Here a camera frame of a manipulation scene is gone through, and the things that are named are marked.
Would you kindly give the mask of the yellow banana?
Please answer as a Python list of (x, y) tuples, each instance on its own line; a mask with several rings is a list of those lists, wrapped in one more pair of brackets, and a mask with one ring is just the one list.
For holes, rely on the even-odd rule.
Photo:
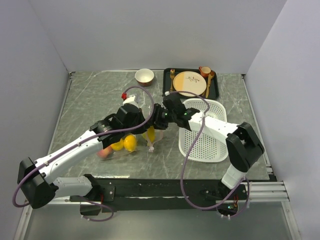
[(142, 137), (145, 140), (150, 140), (151, 142), (155, 141), (156, 134), (153, 126), (149, 127), (145, 133), (142, 134)]

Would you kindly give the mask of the round yellow orange fruit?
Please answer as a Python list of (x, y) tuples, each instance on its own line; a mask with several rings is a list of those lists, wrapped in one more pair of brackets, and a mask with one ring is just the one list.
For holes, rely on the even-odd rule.
[(137, 148), (137, 138), (133, 134), (127, 135), (123, 140), (123, 146), (128, 152), (134, 152)]

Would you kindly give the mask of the clear zip top bag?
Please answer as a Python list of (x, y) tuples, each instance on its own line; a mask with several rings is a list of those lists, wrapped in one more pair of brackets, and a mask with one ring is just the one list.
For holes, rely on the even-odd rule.
[[(158, 141), (160, 141), (160, 140), (162, 139), (162, 137), (163, 137), (163, 132), (160, 131), (160, 132), (159, 132), (159, 136), (156, 136), (156, 132), (155, 132), (155, 140), (154, 140), (154, 142), (151, 142), (149, 139), (148, 139), (148, 140), (145, 140), (145, 139), (143, 138), (143, 136), (142, 136), (143, 133), (141, 133), (141, 134), (128, 133), (128, 134), (126, 134), (124, 137), (122, 137), (121, 139), (124, 140), (127, 135), (135, 135), (136, 140), (137, 140), (137, 147), (136, 147), (136, 150), (135, 150), (135, 151), (145, 150), (145, 151), (153, 152), (153, 150), (154, 150), (154, 143), (156, 143), (156, 142), (158, 142)], [(125, 152), (132, 153), (132, 152), (127, 151), (125, 148), (123, 148), (122, 150), (119, 150), (119, 151), (114, 151), (114, 150), (113, 150), (112, 153), (111, 153), (107, 158), (105, 158), (105, 159), (110, 159), (110, 158), (111, 158), (111, 155), (112, 155), (114, 152), (116, 153), (117, 156), (124, 155)]]

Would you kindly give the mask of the yellow lemon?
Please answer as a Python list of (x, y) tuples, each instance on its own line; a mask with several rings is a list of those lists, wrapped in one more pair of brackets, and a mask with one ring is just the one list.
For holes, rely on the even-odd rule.
[(110, 145), (110, 147), (114, 150), (114, 151), (120, 151), (124, 148), (124, 140), (121, 139), (120, 141), (113, 143)]

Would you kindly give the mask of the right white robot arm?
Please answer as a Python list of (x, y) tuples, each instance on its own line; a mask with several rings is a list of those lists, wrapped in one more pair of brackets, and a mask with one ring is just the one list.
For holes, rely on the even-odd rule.
[(215, 100), (181, 101), (178, 93), (167, 92), (162, 103), (168, 114), (165, 121), (179, 126), (178, 148), (184, 157), (203, 163), (229, 159), (218, 192), (224, 199), (232, 198), (236, 185), (265, 152), (253, 127), (247, 122), (229, 123), (225, 108)]

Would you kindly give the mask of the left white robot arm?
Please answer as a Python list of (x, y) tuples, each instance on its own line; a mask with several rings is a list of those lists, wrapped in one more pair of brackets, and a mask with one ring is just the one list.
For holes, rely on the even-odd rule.
[(63, 172), (89, 155), (119, 142), (125, 134), (144, 133), (150, 119), (151, 116), (144, 117), (137, 106), (125, 103), (117, 113), (97, 121), (61, 149), (35, 161), (30, 158), (22, 160), (17, 188), (33, 209), (39, 209), (59, 197), (81, 196), (88, 201), (95, 200), (103, 191), (91, 174), (63, 178)]

